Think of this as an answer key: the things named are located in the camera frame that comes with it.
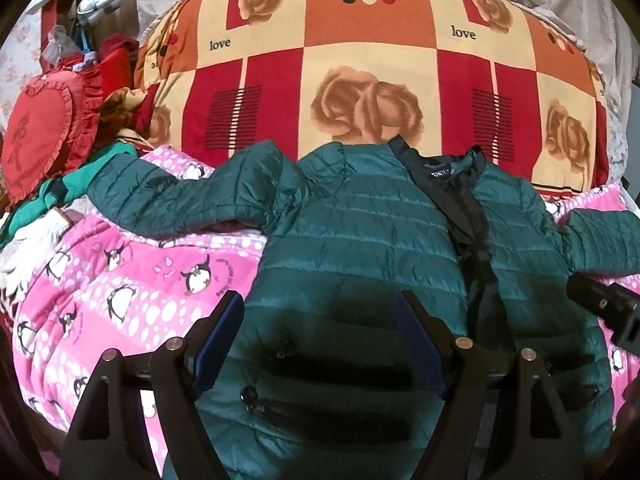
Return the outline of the dark green quilted down jacket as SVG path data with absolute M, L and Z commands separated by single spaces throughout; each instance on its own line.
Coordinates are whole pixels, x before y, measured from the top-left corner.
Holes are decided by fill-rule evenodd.
M 478 148 L 424 157 L 401 138 L 330 143 L 298 162 L 271 142 L 186 180 L 118 155 L 92 180 L 96 209 L 168 238 L 248 226 L 267 243 L 245 318 L 198 402 L 233 479 L 407 479 L 442 401 L 397 327 L 408 290 L 458 336 L 538 351 L 585 458 L 613 433 L 608 348 L 567 297 L 575 273 L 639 270 L 630 211 L 556 220 L 532 185 Z

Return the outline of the pink penguin print quilt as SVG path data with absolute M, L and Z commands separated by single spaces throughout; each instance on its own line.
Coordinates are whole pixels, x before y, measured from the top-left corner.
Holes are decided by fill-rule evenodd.
M 125 356 L 183 336 L 229 290 L 247 296 L 266 239 L 240 226 L 144 237 L 104 214 L 107 194 L 128 198 L 146 170 L 186 183 L 215 169 L 174 148 L 109 162 L 88 186 L 90 209 L 65 232 L 30 282 L 12 336 L 25 403 L 52 429 L 67 432 L 104 350 Z

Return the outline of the teal green garment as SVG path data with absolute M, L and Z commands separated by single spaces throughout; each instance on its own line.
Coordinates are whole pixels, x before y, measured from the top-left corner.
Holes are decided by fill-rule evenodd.
M 137 150 L 129 143 L 115 142 L 94 154 L 84 166 L 66 174 L 45 180 L 33 198 L 25 200 L 9 213 L 1 227 L 1 248 L 5 248 L 15 234 L 42 217 L 54 207 L 65 206 L 85 195 L 88 186 L 99 171 L 116 155 L 137 157 Z

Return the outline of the red heart shaped pillow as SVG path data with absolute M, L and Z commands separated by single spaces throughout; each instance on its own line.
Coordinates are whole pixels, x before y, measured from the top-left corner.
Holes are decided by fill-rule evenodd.
M 32 197 L 43 181 L 65 176 L 87 160 L 102 102 L 96 68 L 50 70 L 26 84 L 14 105 L 1 157 L 10 206 Z

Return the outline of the brown gold satin cloth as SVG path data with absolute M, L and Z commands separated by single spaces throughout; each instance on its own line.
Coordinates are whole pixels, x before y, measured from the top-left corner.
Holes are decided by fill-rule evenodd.
M 145 127 L 142 120 L 137 118 L 138 109 L 145 97 L 144 91 L 131 90 L 127 87 L 112 92 L 102 103 L 96 142 L 111 142 L 122 129 L 132 130 L 147 139 L 149 127 Z

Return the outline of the red folded cloth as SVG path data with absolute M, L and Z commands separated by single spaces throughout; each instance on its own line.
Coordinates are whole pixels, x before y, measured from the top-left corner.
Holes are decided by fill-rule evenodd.
M 138 49 L 137 40 L 121 32 L 116 32 L 102 41 L 99 47 L 99 71 L 104 100 L 116 90 L 131 87 Z

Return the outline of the red cream rose patterned blanket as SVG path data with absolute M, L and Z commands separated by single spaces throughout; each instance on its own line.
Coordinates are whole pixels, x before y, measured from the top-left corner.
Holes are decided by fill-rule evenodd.
M 608 180 L 596 68 L 506 0 L 179 0 L 134 82 L 155 135 L 212 166 L 265 140 L 299 159 L 402 136 L 425 156 L 479 145 L 544 195 Z

